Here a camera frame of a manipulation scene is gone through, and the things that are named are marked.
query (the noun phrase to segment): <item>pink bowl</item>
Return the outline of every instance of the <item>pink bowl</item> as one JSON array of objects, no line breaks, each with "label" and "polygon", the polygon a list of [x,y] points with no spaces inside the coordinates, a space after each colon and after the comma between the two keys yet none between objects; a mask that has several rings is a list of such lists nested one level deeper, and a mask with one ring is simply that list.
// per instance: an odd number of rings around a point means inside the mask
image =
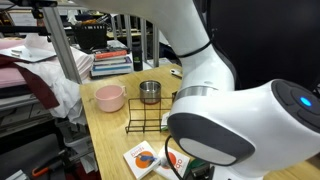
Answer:
[{"label": "pink bowl", "polygon": [[102,111],[114,112],[124,105],[126,95],[124,86],[108,85],[98,89],[95,98]]}]

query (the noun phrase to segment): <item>blue light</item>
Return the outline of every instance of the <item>blue light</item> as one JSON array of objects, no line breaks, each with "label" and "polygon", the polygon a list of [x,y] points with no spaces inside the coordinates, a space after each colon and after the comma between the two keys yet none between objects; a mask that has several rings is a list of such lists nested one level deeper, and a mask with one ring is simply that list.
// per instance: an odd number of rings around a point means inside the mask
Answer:
[{"label": "blue light", "polygon": [[310,102],[307,98],[305,98],[305,97],[301,97],[301,98],[300,98],[300,101],[301,101],[304,105],[306,105],[306,106],[308,106],[308,107],[312,106],[311,102]]}]

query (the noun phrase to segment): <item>paper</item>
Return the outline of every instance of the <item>paper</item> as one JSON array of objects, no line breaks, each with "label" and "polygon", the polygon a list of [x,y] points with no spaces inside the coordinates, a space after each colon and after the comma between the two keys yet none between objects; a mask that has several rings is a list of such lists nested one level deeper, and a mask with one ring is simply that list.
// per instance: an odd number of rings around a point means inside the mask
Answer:
[{"label": "paper", "polygon": [[26,47],[24,45],[8,48],[8,49],[2,49],[0,50],[0,54],[22,59],[29,62],[38,62],[56,55],[56,53],[52,51],[47,51],[39,48]]}]

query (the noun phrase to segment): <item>stainless steel cup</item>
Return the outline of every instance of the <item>stainless steel cup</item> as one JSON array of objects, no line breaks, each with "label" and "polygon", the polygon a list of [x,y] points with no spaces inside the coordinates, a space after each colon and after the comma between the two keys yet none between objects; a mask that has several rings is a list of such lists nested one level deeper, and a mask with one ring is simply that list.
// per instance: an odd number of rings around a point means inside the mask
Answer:
[{"label": "stainless steel cup", "polygon": [[157,81],[140,83],[140,100],[145,104],[156,104],[161,100],[161,84]]}]

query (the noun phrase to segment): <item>wooden table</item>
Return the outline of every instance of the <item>wooden table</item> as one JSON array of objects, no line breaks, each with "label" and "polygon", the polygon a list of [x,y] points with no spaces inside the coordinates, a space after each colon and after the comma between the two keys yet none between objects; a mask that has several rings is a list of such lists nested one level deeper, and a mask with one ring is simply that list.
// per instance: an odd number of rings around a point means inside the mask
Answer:
[{"label": "wooden table", "polygon": [[[117,112],[102,112],[94,98],[94,92],[105,85],[124,85],[127,89],[127,99],[139,97],[139,84],[145,80],[156,80],[162,85],[162,97],[171,97],[177,91],[181,80],[172,76],[169,65],[138,73],[103,79],[80,86],[80,93],[84,105],[91,138],[98,161],[101,177],[104,180],[134,179],[129,167],[123,159],[123,154],[143,140],[147,140],[158,152],[164,145],[168,132],[129,132],[125,127],[129,122],[128,102]],[[171,140],[169,146],[180,152],[181,149]],[[154,172],[149,173],[144,179],[163,179]],[[265,180],[316,180],[320,179],[320,171],[309,162],[301,162],[290,168],[269,173]]]}]

